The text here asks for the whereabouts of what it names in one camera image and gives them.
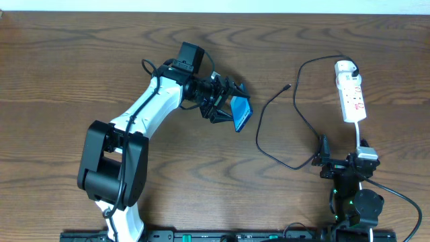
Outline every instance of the power strip switch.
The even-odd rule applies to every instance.
[[[336,86],[339,89],[343,121],[359,122],[366,118],[361,75],[352,76],[357,67],[349,60],[340,60],[335,64]]]

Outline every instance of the small robot arm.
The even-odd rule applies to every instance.
[[[233,106],[232,114],[222,110],[230,96],[245,102],[250,97],[231,77],[222,78],[214,71],[210,77],[196,77],[204,55],[199,46],[184,42],[178,59],[167,60],[150,73],[148,89],[127,111],[109,124],[96,120],[87,131],[77,183],[103,212],[117,206],[117,211],[106,219],[108,237],[113,241],[138,241],[144,231],[136,202],[146,181],[149,139],[171,111],[183,108],[183,100],[195,103],[193,108],[200,108],[202,117],[211,123],[241,120],[242,126],[252,114],[247,112],[246,117],[233,118],[238,114]],[[130,121],[133,123],[126,132]],[[128,135],[127,147],[123,147],[124,135]],[[103,155],[124,150],[127,152],[125,166]],[[122,169],[125,169],[124,177],[120,175]]]

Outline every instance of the white power strip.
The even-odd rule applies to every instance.
[[[336,86],[339,89],[343,121],[359,122],[366,118],[361,75],[352,76],[356,66],[349,60],[340,60],[335,65]]]

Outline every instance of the wooden table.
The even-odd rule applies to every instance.
[[[183,41],[210,52],[216,70],[247,84],[255,113],[237,134],[197,110],[175,110],[150,141],[148,181],[139,200],[153,227],[283,229],[332,223],[331,180],[320,168],[291,171],[262,155],[255,131],[262,105],[312,58],[347,54],[360,67],[368,118],[362,137],[380,155],[374,180],[416,201],[424,219],[413,241],[430,237],[430,17],[190,13],[6,12],[0,20],[0,240],[58,241],[70,230],[105,227],[77,187],[86,129],[109,122],[147,88],[140,66],[175,58]],[[334,157],[354,149],[342,120],[334,59],[303,70],[298,106],[328,135]],[[210,69],[204,61],[201,73]],[[283,93],[265,113],[260,143],[298,165],[313,133]],[[417,220],[404,200],[385,198],[379,229],[402,241]]]

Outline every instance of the power cord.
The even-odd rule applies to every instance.
[[[281,165],[283,165],[284,167],[287,167],[288,169],[292,169],[292,170],[299,170],[299,169],[301,169],[302,167],[304,167],[307,163],[309,163],[311,160],[313,160],[317,155],[318,155],[318,153],[319,153],[319,149],[318,149],[318,151],[315,153],[315,154],[313,154],[311,157],[309,157],[309,159],[308,160],[306,160],[303,164],[301,164],[301,165],[299,165],[299,166],[297,166],[297,167],[292,167],[292,166],[289,166],[289,165],[287,165],[287,164],[285,164],[283,161],[280,161],[279,159],[276,159],[275,157],[273,157],[273,156],[271,156],[271,155],[269,155],[269,154],[267,154],[265,151],[263,151],[261,148],[260,148],[260,146],[258,145],[258,134],[259,134],[259,132],[260,132],[260,126],[261,126],[261,121],[262,121],[262,119],[263,119],[263,114],[264,114],[264,111],[266,110],[266,107],[267,107],[267,105],[269,105],[270,104],[270,102],[272,102],[277,96],[279,96],[281,93],[283,93],[284,91],[286,91],[286,90],[288,90],[289,88],[291,87],[291,84],[288,84],[288,85],[286,85],[284,88],[282,88],[282,90],[281,91],[279,91],[273,98],[271,98],[264,106],[263,106],[263,109],[262,109],[262,111],[261,111],[261,115],[260,115],[260,121],[258,122],[258,127],[257,127],[257,134],[255,135],[255,144],[257,145],[257,148],[258,148],[258,150],[260,151],[260,152],[262,152],[264,155],[266,155],[267,157],[269,157],[270,159],[273,159],[273,160],[275,160],[275,161],[277,161],[279,164],[281,164]]]
[[[202,106],[202,104],[196,104],[196,105],[193,105],[193,106],[191,106],[191,107],[189,107],[189,108],[184,108],[182,105],[179,105],[179,107],[180,107],[182,110],[193,110],[193,109],[195,109],[195,108],[199,108],[200,106]]]
[[[148,63],[153,68],[154,71],[150,72],[146,68],[145,63]],[[115,242],[118,242],[118,232],[117,232],[117,230],[116,230],[116,228],[114,226],[114,223],[112,222],[112,216],[114,215],[115,211],[118,209],[118,206],[119,206],[119,204],[121,202],[121,199],[122,199],[122,195],[123,195],[125,187],[126,187],[126,184],[125,184],[125,177],[126,177],[126,156],[127,156],[128,135],[130,133],[130,128],[131,128],[132,124],[134,123],[134,119],[136,119],[136,116],[139,114],[139,112],[159,92],[160,84],[161,84],[161,79],[160,79],[159,72],[157,71],[157,68],[155,67],[155,65],[152,62],[150,62],[149,60],[143,59],[142,60],[142,67],[143,67],[143,69],[149,75],[152,76],[153,73],[155,74],[155,77],[157,78],[157,86],[155,87],[155,89],[151,93],[151,95],[148,97],[148,99],[146,99],[145,102],[143,102],[143,104],[140,105],[139,108],[136,111],[134,111],[133,115],[130,116],[130,119],[128,120],[128,123],[127,123],[127,126],[126,126],[126,131],[124,132],[124,142],[123,142],[123,145],[122,145],[122,162],[121,162],[121,173],[120,173],[120,187],[118,189],[118,196],[116,198],[114,207],[112,209],[106,209],[106,210],[103,211],[103,217],[104,217],[104,219],[109,219],[110,220],[110,224],[111,224],[112,230],[114,231]]]
[[[262,152],[264,155],[266,155],[266,156],[268,156],[269,158],[271,158],[271,159],[273,159],[273,160],[275,160],[275,161],[277,161],[278,163],[280,163],[281,165],[283,165],[284,167],[287,167],[288,169],[292,169],[292,170],[299,170],[299,169],[301,169],[301,168],[303,168],[306,164],[308,164],[309,162],[311,162],[313,159],[315,159],[317,156],[318,156],[318,154],[320,153],[320,147],[321,147],[321,142],[322,142],[322,139],[320,138],[320,134],[312,127],[312,125],[310,125],[310,123],[304,118],[304,116],[303,116],[303,114],[299,111],[299,109],[297,108],[297,105],[296,105],[296,94],[297,94],[297,88],[298,88],[298,84],[299,84],[299,81],[300,81],[300,74],[302,73],[302,68],[306,65],[306,64],[308,64],[308,63],[311,63],[311,62],[314,62],[314,61],[319,61],[319,60],[322,60],[322,59],[326,59],[326,58],[346,58],[347,60],[349,60],[349,61],[351,61],[357,68],[356,68],[356,70],[354,70],[354,72],[352,73],[352,76],[353,77],[356,77],[356,76],[358,76],[358,74],[359,74],[359,69],[358,69],[358,65],[354,62],[354,60],[352,59],[352,58],[350,58],[349,56],[345,56],[345,55],[343,55],[343,54],[338,54],[338,55],[332,55],[332,56],[323,56],[323,57],[320,57],[320,58],[315,58],[315,59],[312,59],[312,60],[308,60],[308,61],[306,61],[305,63],[303,63],[301,66],[300,66],[300,68],[298,69],[298,73],[297,73],[297,82],[296,82],[296,86],[295,86],[295,88],[294,88],[294,93],[293,93],[293,106],[294,106],[294,108],[296,109],[296,111],[297,111],[297,113],[298,113],[298,115],[300,115],[300,117],[302,117],[302,119],[303,119],[303,121],[305,122],[305,124],[311,129],[311,131],[315,134],[315,136],[316,136],[316,138],[318,139],[318,141],[319,141],[319,144],[318,144],[318,148],[317,148],[317,150],[315,151],[315,153],[311,156],[311,157],[309,157],[309,159],[307,159],[303,164],[301,164],[301,165],[299,165],[299,166],[297,166],[297,167],[291,167],[291,166],[289,166],[289,165],[287,165],[287,164],[285,164],[284,162],[282,162],[282,161],[280,161],[279,159],[276,159],[275,157],[273,157],[273,156],[271,156],[271,155],[269,155],[269,154],[267,154],[265,151],[263,151],[261,148],[260,148],[260,146],[258,145],[258,134],[259,134],[259,131],[260,131],[260,125],[261,125],[261,120],[263,119],[263,114],[264,114],[264,110],[266,109],[266,107],[267,107],[267,105],[269,105],[269,103],[270,102],[272,102],[277,96],[279,96],[282,92],[284,92],[284,91],[286,91],[286,90],[288,90],[290,87],[291,87],[291,84],[289,84],[289,85],[286,85],[279,93],[277,93],[273,98],[271,98],[265,105],[264,105],[264,107],[263,107],[263,110],[261,111],[261,116],[260,116],[260,121],[259,121],[259,123],[258,123],[258,128],[257,128],[257,134],[255,135],[255,144],[257,145],[257,148],[258,148],[258,150],[260,151],[260,152]]]

